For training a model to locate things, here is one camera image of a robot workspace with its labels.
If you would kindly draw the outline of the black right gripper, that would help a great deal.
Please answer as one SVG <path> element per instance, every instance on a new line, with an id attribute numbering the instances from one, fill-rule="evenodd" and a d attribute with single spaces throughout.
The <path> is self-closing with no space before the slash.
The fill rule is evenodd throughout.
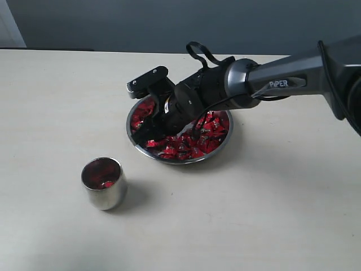
<path id="1" fill-rule="evenodd" d="M 203 112 L 203 102 L 198 97 L 168 95 L 160 102 L 149 97 L 154 102 L 151 121 L 145 121 L 132 134 L 136 145 L 142 145 L 157 137 L 174 136 L 186 125 L 196 120 Z"/>

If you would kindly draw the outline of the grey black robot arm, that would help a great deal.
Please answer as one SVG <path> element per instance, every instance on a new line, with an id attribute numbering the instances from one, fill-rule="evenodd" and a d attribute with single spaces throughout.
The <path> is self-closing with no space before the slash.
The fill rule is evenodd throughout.
<path id="1" fill-rule="evenodd" d="M 131 98 L 152 97 L 153 112 L 131 136 L 135 145 L 178 134 L 208 111 L 253 108 L 261 101 L 322 95 L 338 120 L 360 132 L 360 37 L 258 64 L 233 56 L 216 59 L 202 44 L 186 46 L 201 68 L 175 84 L 159 66 L 127 84 Z"/>

